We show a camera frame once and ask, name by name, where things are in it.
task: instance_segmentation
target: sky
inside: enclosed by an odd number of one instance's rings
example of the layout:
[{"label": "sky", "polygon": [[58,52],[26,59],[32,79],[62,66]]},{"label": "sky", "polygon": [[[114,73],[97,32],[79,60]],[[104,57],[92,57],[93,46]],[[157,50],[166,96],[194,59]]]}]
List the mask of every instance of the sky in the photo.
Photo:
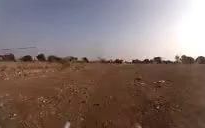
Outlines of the sky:
[{"label": "sky", "polygon": [[5,52],[126,60],[205,56],[205,0],[0,0]]}]

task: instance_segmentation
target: dry field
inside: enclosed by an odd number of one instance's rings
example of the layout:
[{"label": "dry field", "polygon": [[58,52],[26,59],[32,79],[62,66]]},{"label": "dry field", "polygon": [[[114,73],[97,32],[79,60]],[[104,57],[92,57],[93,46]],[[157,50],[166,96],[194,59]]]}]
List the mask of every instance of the dry field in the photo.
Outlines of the dry field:
[{"label": "dry field", "polygon": [[205,65],[9,65],[0,69],[3,128],[205,128]]}]

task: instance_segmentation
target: small rock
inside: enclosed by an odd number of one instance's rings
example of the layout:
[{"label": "small rock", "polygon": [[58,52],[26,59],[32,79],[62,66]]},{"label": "small rock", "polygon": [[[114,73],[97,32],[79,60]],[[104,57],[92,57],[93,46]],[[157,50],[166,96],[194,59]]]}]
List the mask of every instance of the small rock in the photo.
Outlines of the small rock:
[{"label": "small rock", "polygon": [[159,109],[160,109],[160,106],[159,106],[159,105],[158,105],[158,106],[156,106],[156,109],[158,109],[158,110],[159,110]]},{"label": "small rock", "polygon": [[14,114],[13,114],[13,117],[16,117],[16,116],[17,116],[17,114],[14,113]]},{"label": "small rock", "polygon": [[141,77],[137,77],[137,78],[135,78],[135,81],[140,81],[140,80],[142,80]]}]

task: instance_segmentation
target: bare soil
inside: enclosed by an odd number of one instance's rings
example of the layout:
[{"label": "bare soil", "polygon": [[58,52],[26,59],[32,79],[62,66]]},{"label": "bare soil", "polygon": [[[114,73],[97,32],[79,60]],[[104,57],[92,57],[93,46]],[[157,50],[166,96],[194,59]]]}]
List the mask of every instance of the bare soil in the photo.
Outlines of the bare soil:
[{"label": "bare soil", "polygon": [[205,65],[81,64],[0,81],[3,128],[205,128]]}]

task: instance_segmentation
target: treeline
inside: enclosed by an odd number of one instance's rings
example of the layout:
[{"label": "treeline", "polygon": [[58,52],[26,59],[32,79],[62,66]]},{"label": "treeline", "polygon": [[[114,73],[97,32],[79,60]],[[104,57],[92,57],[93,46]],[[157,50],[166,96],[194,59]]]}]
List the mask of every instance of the treeline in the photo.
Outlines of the treeline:
[{"label": "treeline", "polygon": [[191,56],[175,56],[175,61],[171,60],[162,60],[162,57],[154,57],[153,59],[144,59],[144,60],[132,60],[132,63],[142,63],[142,64],[177,64],[177,63],[182,63],[182,64],[205,64],[205,57],[204,56],[198,56],[197,58],[193,58]]},{"label": "treeline", "polygon": [[89,62],[86,57],[81,58],[80,60],[77,57],[67,56],[67,57],[58,57],[55,55],[45,56],[43,53],[38,54],[36,57],[32,57],[31,55],[25,55],[20,58],[16,58],[14,54],[5,54],[0,55],[1,61],[48,61],[48,62],[64,62],[64,61],[78,61],[78,62]]},{"label": "treeline", "polygon": [[16,58],[14,54],[5,54],[5,55],[0,55],[0,60],[3,61],[48,61],[48,62],[65,62],[65,61],[73,61],[73,62],[97,62],[97,63],[116,63],[116,64],[121,64],[121,63],[134,63],[134,64],[205,64],[205,57],[204,56],[198,56],[197,58],[193,58],[191,56],[175,56],[175,61],[171,60],[163,60],[162,57],[154,57],[153,59],[144,59],[144,60],[139,60],[139,59],[133,59],[131,62],[125,61],[123,59],[99,59],[95,61],[89,61],[87,57],[82,57],[81,59],[78,59],[77,57],[73,56],[67,56],[67,57],[58,57],[55,55],[50,55],[50,56],[45,56],[43,53],[38,54],[35,57],[32,57],[30,55],[25,55],[20,58]]}]

